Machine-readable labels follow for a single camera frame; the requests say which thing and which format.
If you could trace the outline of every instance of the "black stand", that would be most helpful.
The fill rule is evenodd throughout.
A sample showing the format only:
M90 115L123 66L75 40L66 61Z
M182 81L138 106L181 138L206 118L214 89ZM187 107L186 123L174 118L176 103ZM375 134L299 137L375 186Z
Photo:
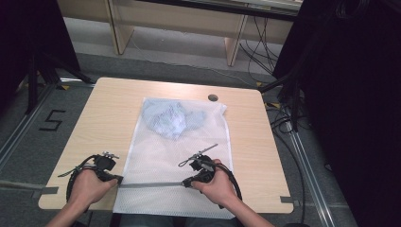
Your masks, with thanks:
M60 78L56 72L56 67L63 68L77 79L85 83L93 84L92 80L82 73L74 70L72 67L57 59L54 56L45 53L32 54L29 59L28 83L29 97L26 113L29 114L38 102L38 77L39 71L47 84L58 84Z
M314 32L312 37L307 42L304 51L299 59L295 62L289 73L282 77L275 75L277 78L279 78L278 80L258 89L260 93L266 93L267 91L279 85L283 85L283 88L278 95L278 99L281 103L290 103L290 121L294 131L298 131L297 120L301 91L299 84L300 78L312 68L313 62L319 57L320 52L328 41L331 31L335 27L335 10L339 2L340 1L335 1L333 5L330 6L328 12L322 16L322 18L316 19L321 22L318 24L316 32Z

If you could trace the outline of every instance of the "hand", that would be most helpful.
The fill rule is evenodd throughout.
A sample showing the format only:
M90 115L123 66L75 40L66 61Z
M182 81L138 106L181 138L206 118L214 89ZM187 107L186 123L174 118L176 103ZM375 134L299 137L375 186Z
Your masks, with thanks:
M213 160L213 162L221 164L219 159ZM225 206L228 201L239 200L227 174L218 167L216 167L215 177L210 183L192 182L192 186L215 204Z
M85 210L103 196L115 185L117 179L102 182L91 169L82 170L77 176L70 199L61 211L47 223L47 227L71 226Z
M68 203L78 202L85 209L92 203L100 201L115 185L117 179L102 182L91 169L83 169L74 182Z

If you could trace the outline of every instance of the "cable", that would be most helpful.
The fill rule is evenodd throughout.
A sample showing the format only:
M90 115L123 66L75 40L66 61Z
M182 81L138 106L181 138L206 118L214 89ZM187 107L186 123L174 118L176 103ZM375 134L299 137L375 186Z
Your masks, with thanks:
M306 117L306 115L300 115L300 116L298 116L298 119L303 118L303 117ZM277 119L276 121L270 123L270 125L272 128L278 128L281 133L290 133L290 132L293 132L293 129L291 129L290 131L282 131L282 128L281 128L284 123L287 123L289 121L290 121L290 119L287 116L284 116L284 117L281 117L281 118ZM312 130L312 127L306 127L298 121L297 121L297 124L298 124L298 126L300 126L301 128L303 128L305 130L308 130L308 131Z
M251 49L251 47L248 45L248 41L247 40L245 40L245 44L248 46L248 48L250 49L250 50L252 50ZM259 54L259 53L254 53L255 55L258 55L258 56L260 56L260 57L263 57L263 58L268 58L269 56L265 56L265 55L262 55L262 54Z
M365 14L369 3L370 0L357 0L357 4L355 1L340 0L336 7L336 16L342 20L360 19Z
M90 157L88 157L88 158L86 158L85 160L83 160L82 163L79 164L78 166L75 166L75 167L74 167L73 169L71 169L70 171L65 172L65 173L63 173L63 174L61 174L61 175L59 175L59 176L57 176L57 177L66 177L66 176L70 175L70 173L72 173L72 172L74 172L74 171L80 171L80 169L83 167L83 165L86 164L86 162L88 162L90 159L93 159L93 158L95 158L95 157L96 157L95 155L91 155Z
M264 29L263 29L262 33L260 33L259 26L257 25L257 22L256 22L256 17L253 17L253 21L254 21L254 23L255 23L255 25L256 25L256 29L257 29L257 33L259 34L260 41L262 41L262 44L263 44L263 46L265 47L265 51L266 51L266 54L267 54L267 56L268 56L268 61L269 61L270 68L271 68L272 70L274 70L274 67L275 67L275 66L274 66L274 64L272 63L272 60L271 60L271 57L270 57L269 52L270 52L271 54L273 54L273 53L269 50L268 45L267 45L266 26L268 25L268 19L265 18L265 24L264 24Z
M268 25L268 18L265 18L265 27L267 27L267 25ZM278 59L278 56L275 55L275 54L268 48L268 41L267 41L268 36L267 36L267 34L266 34L266 31L267 31L267 30L264 29L264 31L265 31L265 47L266 47L266 49L268 50L268 52L270 52L270 53L272 54L272 56L274 56L274 58Z
M247 50L245 50L244 46L242 44L239 44L239 46L242 48L242 50L245 52L245 54L250 57L250 61L253 60L255 61L260 67L262 67L264 70L266 70L268 73L271 74L271 70L264 65L259 59L255 58L252 54L250 54Z
M236 181L233 172L227 166L225 166L224 164L215 164L213 162L207 162L207 161L201 161L201 162L210 166L218 167L219 169L223 170L230 179L230 182L233 184L236 195L239 197L240 200L242 200L242 194L241 190L239 189L238 182Z
M286 143L286 141L283 139L283 137L280 136L280 134L277 132L276 128L274 127L278 121L282 120L282 119L289 119L289 116L283 112L283 108L284 106L282 105L279 109L279 112L277 113L277 115L274 118L274 121L272 123L270 123L271 125L273 125L273 127L271 128L273 134L284 144L284 146L287 148L287 150L289 151L289 154L291 155L295 165L297 166L298 172L300 174L300 179L301 179L301 187L302 187L302 214L301 214L301 223L304 223L305 221L305 183L304 183L304 174L302 173L301 167L298 163L297 158L295 157L294 153L292 152L291 148L289 147L289 145ZM281 117L279 119L277 119L279 114L283 114L284 117Z
M266 67L261 61L257 60L256 57L254 57L253 55L256 53L257 47L259 47L260 43L262 42L262 39L259 40L259 43L257 43L257 46L254 48L254 51L252 52L251 56L250 56L250 60L248 61L248 74L251 76L251 71L250 71L250 66L251 66L251 60L257 62L262 68L264 68L270 75L272 74L271 70L268 69L268 67Z
M291 133L291 132L292 132L292 129L291 129L290 131L283 131L283 130L281 129L281 127L282 127L282 125L283 125L284 123L287 123L287 122L290 122L290 121L291 121L290 117L289 117L286 113L283 112L282 108L283 108L283 106L281 106L280 109L278 110L278 111L279 111L278 114L283 114L284 117L280 117L279 119L277 119L277 116L278 116L278 114L277 114L277 115L276 115L276 118L274 119L274 121L273 121L272 123L270 123L271 128L272 128L273 130L276 130L276 129L278 128L278 130L279 130L282 134Z

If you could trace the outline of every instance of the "black cable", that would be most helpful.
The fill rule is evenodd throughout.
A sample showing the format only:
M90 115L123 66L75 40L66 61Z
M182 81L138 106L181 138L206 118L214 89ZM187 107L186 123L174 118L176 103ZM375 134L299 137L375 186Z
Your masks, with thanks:
M244 46L242 46L242 44L239 45L242 50L245 52L245 54L250 57L250 59L252 59L253 61L255 61L257 64L259 64L260 67L262 67L264 70L266 70L268 73L271 74L271 70L265 65L263 64L259 59L255 58L252 54L250 54L247 50L245 50Z
M59 175L59 176L57 176L57 177L65 177L65 176L68 176L68 175L69 175L71 172L73 172L73 171L78 171L78 170L80 170L80 168L83 167L83 165L85 165L86 162L88 162L90 159L95 158L95 157L96 157L96 155L92 155L92 156L86 158L85 160L83 160L83 162L82 162L81 164L79 164L79 165L76 166L75 168L73 168L73 169L71 169L70 171L68 171L68 172L66 172L66 173L63 173L63 174L61 174L61 175Z
M268 45L266 43L266 41L267 41L266 26L268 25L268 20L265 18L265 24L264 24L265 27L264 27L262 33L260 33L259 26L257 25L257 22L256 22L256 17L253 17L253 21L254 21L254 23L256 25L257 33L259 34L259 39L262 42L263 46L265 47L266 54L268 55L268 62L269 62L270 68L271 68L271 70L274 70L275 66L271 61L271 57L270 57L270 54L269 54L270 50L269 50ZM263 42L263 35L262 34L265 34L265 42Z
M336 16L342 20L361 19L365 14L370 0L341 0L336 7Z
M283 131L282 130L282 126L284 125L284 124L287 124L287 122L291 122L291 119L286 119L286 120L284 120L284 121L282 121L282 122L280 122L279 124L278 124L278 130L282 133L282 134L288 134L288 133L292 133L292 132L294 132L294 130L291 128L289 131Z
M283 119L288 119L288 117L287 117L287 116L283 116L283 117L280 117L280 118L278 118L278 119L274 119L274 121L271 122L270 125L271 125L272 127L276 127L276 126L274 126L274 125L277 124L278 121L283 120Z
M242 200L242 194L241 190L239 189L238 182L236 181L233 172L227 166L225 166L224 164L215 164L213 162L207 162L207 161L200 161L200 162L210 166L218 167L219 169L223 170L227 174L230 182L233 184L236 195L239 197L240 200Z
M248 45L248 41L247 40L245 40L245 44L247 45L247 47L250 49L250 50L252 50L251 49L251 47ZM258 55L258 56L260 56L260 57L263 57L263 58L268 58L269 56L265 56L265 55L263 55L263 54L259 54L259 53L254 53L255 55Z
M254 60L255 60L255 57L254 57L253 55L256 53L257 47L260 45L260 43L263 44L263 38L260 36L260 32L259 32L259 43L257 44L256 48L254 49L254 51L253 51L253 53L252 53L252 59L254 59ZM266 70L269 74L272 74L271 66L270 66L270 69L267 70L268 67L266 67L265 64L263 64L261 61L260 61L260 64L259 64L259 65L261 65L261 66L263 65L263 68L265 68L265 70Z
M273 122L277 122L277 117L278 117L279 114L283 114L283 115L285 115L286 117L289 117L286 113L283 113L283 112L282 112L282 108L283 108L283 107L280 107L279 113L276 115L276 117L275 117L275 119L274 119ZM287 150L289 151L289 153L290 153L290 155L291 155L291 157L292 157L292 159L293 159L295 165L297 166L298 172L299 172L299 174L300 174L301 187L302 187L302 204L301 204L301 205L302 205L302 214L301 214L301 223L304 223L304 221L305 221L305 201L306 201L306 198L305 198L304 174L303 174L303 172L302 172L302 170L301 170L301 167L300 167L300 165L299 165L299 163L298 163L298 160L296 159L296 157L295 157L294 153L292 152L291 148L289 147L289 145L288 145L288 144L286 143L286 141L280 136L280 134L277 132L277 130L276 130L275 127L272 127L271 130L272 130L273 134L284 144L284 146L285 146L285 147L287 148Z

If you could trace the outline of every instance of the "metal frame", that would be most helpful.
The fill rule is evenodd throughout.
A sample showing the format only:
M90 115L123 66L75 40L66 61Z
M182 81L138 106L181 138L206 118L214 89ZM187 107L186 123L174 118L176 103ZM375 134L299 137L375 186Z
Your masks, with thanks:
M257 16L257 17L271 18L271 19L291 21L291 22L295 21L295 19L297 18L297 13L294 13L292 11L247 8L245 6L244 7L234 6L215 1L199 1L199 0L136 0L136 1L157 3L176 7L207 9L212 11L244 14L249 16Z
M6 164L7 160L11 156L12 152L15 151L15 149L18 147L20 144L22 138L26 134L26 132L29 130L31 124L35 120L36 116L39 114L40 110L42 109L42 106L46 99L51 95L51 93L56 89L56 84L47 84L44 90L41 92L39 96L39 102L37 105L27 113L24 118L21 120L20 124L17 126L17 128L14 130L12 135L9 137L9 139L6 141L6 143L1 147L0 149L0 171Z
M315 174L313 173L312 166L309 163L309 159L307 158L304 145L302 144L299 133L293 130L292 124L290 122L287 122L287 129L288 131L291 131L291 142L295 148L298 162L300 163L300 167L305 176L305 180L310 190L312 199L315 202L316 209L318 211L319 217L321 218L322 225L323 227L336 227L333 215L331 214L330 208L324 198L318 180L316 179Z

